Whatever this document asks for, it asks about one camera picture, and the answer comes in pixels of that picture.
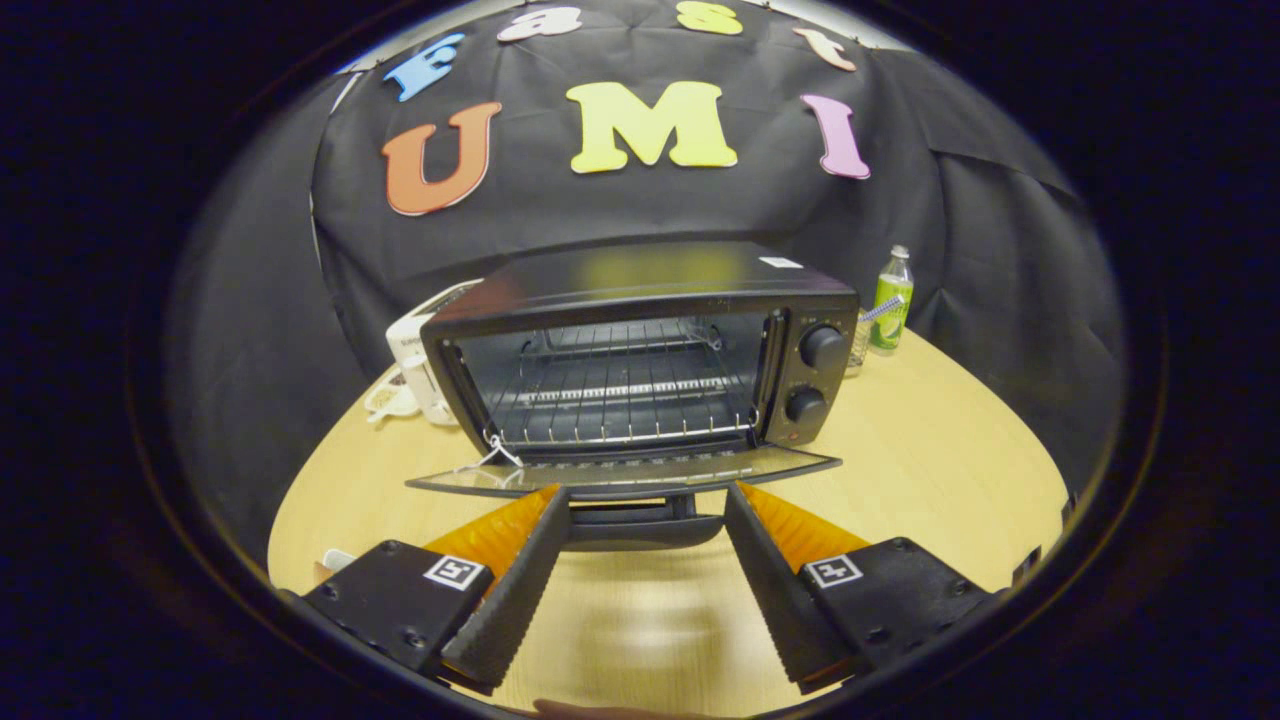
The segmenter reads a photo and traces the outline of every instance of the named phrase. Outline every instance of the green bottle label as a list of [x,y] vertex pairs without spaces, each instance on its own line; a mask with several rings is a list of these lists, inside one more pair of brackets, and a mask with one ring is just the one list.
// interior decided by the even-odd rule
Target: green bottle label
[[876,320],[872,325],[872,345],[882,350],[893,350],[897,343],[902,340],[902,328],[906,327],[906,311],[911,309],[911,292],[915,291],[915,286],[911,283],[904,283],[900,278],[881,275],[879,282],[876,283],[876,304],[872,307],[879,307],[881,304],[887,302],[895,295],[902,296],[902,305],[892,313],[887,313]]

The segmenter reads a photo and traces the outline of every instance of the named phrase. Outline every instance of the oven handle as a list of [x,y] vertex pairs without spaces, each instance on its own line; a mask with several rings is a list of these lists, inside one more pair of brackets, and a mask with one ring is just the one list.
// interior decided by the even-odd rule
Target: oven handle
[[563,551],[618,552],[692,547],[724,527],[719,515],[699,515],[694,493],[668,496],[663,505],[584,505],[570,509]]

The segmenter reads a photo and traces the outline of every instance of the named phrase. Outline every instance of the yellow letter m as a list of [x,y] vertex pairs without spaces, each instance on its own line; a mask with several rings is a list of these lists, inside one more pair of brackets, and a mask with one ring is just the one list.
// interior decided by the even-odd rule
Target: yellow letter m
[[721,88],[714,85],[673,82],[653,108],[617,82],[580,85],[564,95],[582,106],[582,152],[570,161],[575,173],[600,173],[626,167],[627,154],[613,143],[613,131],[645,165],[653,165],[662,156],[671,131],[676,131],[672,163],[686,168],[730,168],[737,164],[737,152],[724,143],[716,111]]

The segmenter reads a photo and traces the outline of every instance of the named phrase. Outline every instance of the pink letter i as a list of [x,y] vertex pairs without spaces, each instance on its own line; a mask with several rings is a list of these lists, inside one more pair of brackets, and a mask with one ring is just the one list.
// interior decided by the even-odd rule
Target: pink letter i
[[822,169],[846,178],[870,177],[872,169],[858,156],[854,126],[849,122],[854,111],[849,105],[822,95],[801,95],[800,100],[813,108],[813,114],[818,118],[818,129],[822,131],[822,141],[827,146],[827,154],[820,161]]

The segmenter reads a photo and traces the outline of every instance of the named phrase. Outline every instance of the plastic bottle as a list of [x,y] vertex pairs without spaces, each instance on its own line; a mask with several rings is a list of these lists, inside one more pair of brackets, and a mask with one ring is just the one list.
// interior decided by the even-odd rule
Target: plastic bottle
[[906,327],[906,311],[911,309],[911,292],[915,291],[915,277],[906,261],[910,254],[901,245],[895,245],[890,252],[888,265],[881,269],[876,283],[876,305],[895,295],[902,296],[902,306],[876,320],[872,325],[870,350],[877,355],[892,355],[902,340]]

